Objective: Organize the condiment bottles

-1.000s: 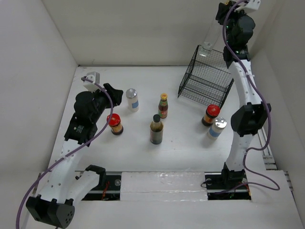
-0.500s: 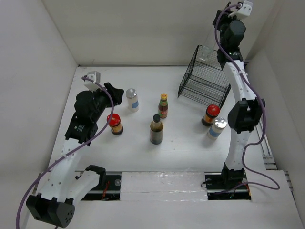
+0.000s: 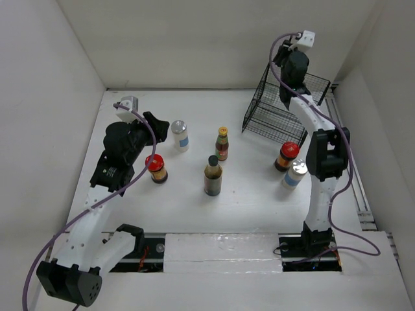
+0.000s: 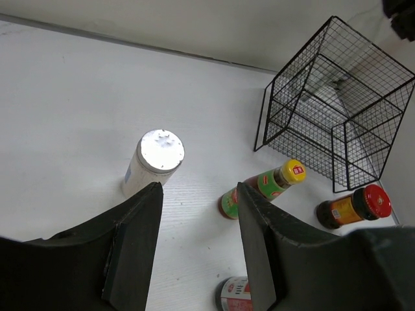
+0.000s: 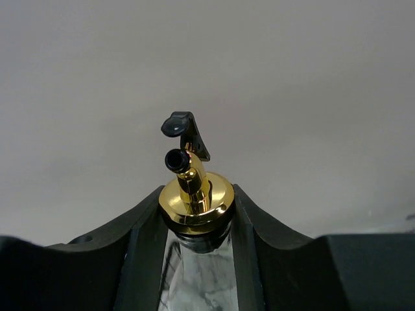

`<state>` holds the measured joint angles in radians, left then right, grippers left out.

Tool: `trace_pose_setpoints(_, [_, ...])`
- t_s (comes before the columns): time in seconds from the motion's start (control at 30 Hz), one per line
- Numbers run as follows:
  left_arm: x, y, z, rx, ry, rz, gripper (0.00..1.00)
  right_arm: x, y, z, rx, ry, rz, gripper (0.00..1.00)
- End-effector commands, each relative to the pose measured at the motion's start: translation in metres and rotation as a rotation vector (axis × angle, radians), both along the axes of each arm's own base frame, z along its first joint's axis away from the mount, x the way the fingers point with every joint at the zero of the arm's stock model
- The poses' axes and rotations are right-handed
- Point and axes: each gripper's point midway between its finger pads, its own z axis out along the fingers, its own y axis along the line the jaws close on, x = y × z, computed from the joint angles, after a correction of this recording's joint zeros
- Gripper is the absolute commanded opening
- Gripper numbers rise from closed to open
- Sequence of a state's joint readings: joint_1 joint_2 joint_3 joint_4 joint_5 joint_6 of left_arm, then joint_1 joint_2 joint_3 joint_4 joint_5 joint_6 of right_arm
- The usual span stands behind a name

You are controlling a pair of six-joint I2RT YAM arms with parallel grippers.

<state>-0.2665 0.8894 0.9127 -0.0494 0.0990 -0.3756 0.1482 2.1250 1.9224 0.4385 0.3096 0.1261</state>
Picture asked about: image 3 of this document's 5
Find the dark soy sauce bottle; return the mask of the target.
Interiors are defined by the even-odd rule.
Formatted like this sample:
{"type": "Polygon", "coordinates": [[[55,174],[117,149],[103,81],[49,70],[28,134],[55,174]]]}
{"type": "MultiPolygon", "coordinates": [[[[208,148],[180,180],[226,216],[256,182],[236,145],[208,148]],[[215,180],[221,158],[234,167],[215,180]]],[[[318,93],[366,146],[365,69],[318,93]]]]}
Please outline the dark soy sauce bottle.
{"type": "Polygon", "coordinates": [[[217,196],[221,192],[222,167],[216,155],[208,157],[208,163],[204,169],[204,191],[208,196],[217,196]]]}

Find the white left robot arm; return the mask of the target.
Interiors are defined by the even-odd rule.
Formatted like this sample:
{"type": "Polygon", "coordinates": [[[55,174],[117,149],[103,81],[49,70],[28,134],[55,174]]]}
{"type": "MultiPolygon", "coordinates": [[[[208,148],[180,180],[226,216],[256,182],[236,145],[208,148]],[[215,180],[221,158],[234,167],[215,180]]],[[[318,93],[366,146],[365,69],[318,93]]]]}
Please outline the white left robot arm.
{"type": "Polygon", "coordinates": [[[169,122],[151,112],[130,122],[107,126],[104,150],[90,179],[84,215],[75,223],[65,243],[49,261],[41,261],[36,275],[50,297],[78,306],[91,306],[102,286],[103,277],[129,255],[137,257],[145,249],[144,230],[121,224],[109,240],[101,236],[113,206],[109,201],[123,196],[137,181],[133,164],[146,146],[155,147],[166,140],[169,122]]]}

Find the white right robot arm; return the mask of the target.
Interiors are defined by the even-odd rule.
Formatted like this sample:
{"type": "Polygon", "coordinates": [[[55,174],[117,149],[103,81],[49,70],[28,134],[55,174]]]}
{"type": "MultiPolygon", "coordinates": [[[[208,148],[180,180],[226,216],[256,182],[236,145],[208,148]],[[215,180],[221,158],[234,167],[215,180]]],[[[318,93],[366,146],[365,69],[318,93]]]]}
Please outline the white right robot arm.
{"type": "Polygon", "coordinates": [[[279,82],[279,97],[286,109],[301,122],[311,138],[306,165],[311,175],[311,198],[300,238],[287,242],[300,252],[302,262],[328,253],[333,234],[331,208],[338,180],[349,164],[350,133],[325,116],[305,85],[312,47],[310,32],[283,34],[273,42],[269,68],[279,82]]]}

